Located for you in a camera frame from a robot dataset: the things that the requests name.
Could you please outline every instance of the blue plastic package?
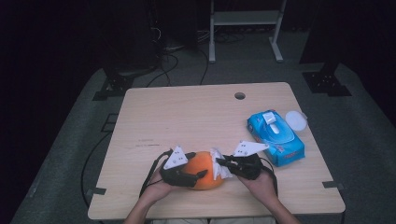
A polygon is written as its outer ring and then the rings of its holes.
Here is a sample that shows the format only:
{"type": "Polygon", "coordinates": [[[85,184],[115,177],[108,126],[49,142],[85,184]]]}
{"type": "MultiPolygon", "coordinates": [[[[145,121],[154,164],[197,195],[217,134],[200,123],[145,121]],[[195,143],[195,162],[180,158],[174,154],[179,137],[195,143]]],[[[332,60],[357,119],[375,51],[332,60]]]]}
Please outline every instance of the blue plastic package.
{"type": "Polygon", "coordinates": [[[264,150],[275,166],[283,166],[305,157],[304,143],[275,110],[252,115],[247,129],[259,143],[269,146],[264,150]]]}

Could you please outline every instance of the light wood surface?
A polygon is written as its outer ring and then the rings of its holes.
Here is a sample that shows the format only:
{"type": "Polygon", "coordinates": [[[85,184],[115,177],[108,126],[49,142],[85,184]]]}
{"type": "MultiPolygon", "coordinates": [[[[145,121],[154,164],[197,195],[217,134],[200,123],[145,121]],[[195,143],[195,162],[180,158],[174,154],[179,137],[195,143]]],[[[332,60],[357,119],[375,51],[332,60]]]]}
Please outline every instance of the light wood surface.
{"type": "MultiPolygon", "coordinates": [[[[250,115],[267,109],[283,118],[288,111],[301,111],[287,83],[128,90],[97,183],[106,193],[93,195],[89,217],[125,218],[151,164],[170,147],[180,145],[185,153],[217,147],[231,155],[240,140],[254,141],[246,128],[250,115]],[[236,99],[237,92],[246,98],[236,99]]],[[[332,176],[309,125],[297,134],[305,144],[305,158],[276,168],[280,201],[293,214],[342,213],[345,205],[338,190],[322,185],[332,176]]],[[[216,189],[172,192],[148,212],[148,218],[266,215],[268,210],[236,177],[216,189]]]]}

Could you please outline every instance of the white metal frame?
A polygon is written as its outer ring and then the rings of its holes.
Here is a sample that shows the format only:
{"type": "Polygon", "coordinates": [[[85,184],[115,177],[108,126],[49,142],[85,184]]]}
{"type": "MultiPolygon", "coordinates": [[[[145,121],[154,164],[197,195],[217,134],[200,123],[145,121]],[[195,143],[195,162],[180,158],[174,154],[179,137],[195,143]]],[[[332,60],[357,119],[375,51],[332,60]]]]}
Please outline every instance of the white metal frame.
{"type": "Polygon", "coordinates": [[[209,41],[209,61],[216,61],[215,53],[215,26],[217,25],[254,25],[254,24],[274,24],[276,26],[274,36],[269,37],[269,41],[278,63],[283,62],[282,54],[277,46],[280,25],[283,20],[287,0],[282,0],[280,10],[267,11],[215,11],[214,0],[210,6],[210,41],[209,41]]]}

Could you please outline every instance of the white tissue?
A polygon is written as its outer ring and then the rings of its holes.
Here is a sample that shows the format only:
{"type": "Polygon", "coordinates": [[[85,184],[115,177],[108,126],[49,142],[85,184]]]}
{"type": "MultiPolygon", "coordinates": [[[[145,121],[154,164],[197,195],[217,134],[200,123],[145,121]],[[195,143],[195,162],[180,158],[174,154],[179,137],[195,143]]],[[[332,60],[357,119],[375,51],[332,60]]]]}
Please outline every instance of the white tissue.
{"type": "Polygon", "coordinates": [[[210,155],[212,156],[212,161],[213,161],[213,179],[216,180],[218,175],[221,176],[221,179],[225,179],[227,177],[233,177],[231,172],[228,170],[227,167],[220,166],[218,162],[216,161],[216,158],[224,159],[222,154],[217,148],[211,148],[210,149],[210,155]]]}

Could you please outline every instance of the orange ball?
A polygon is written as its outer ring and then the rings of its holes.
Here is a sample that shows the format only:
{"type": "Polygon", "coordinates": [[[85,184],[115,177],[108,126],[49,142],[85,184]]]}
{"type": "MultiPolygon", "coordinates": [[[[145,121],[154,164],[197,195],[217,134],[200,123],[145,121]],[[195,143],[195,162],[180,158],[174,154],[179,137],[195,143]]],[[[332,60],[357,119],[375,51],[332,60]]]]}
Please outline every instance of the orange ball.
{"type": "Polygon", "coordinates": [[[203,170],[207,170],[207,174],[198,179],[193,189],[213,189],[224,182],[224,179],[219,175],[216,180],[213,179],[213,161],[208,151],[196,152],[195,157],[190,159],[182,169],[184,173],[192,175],[196,175],[203,170]]]}

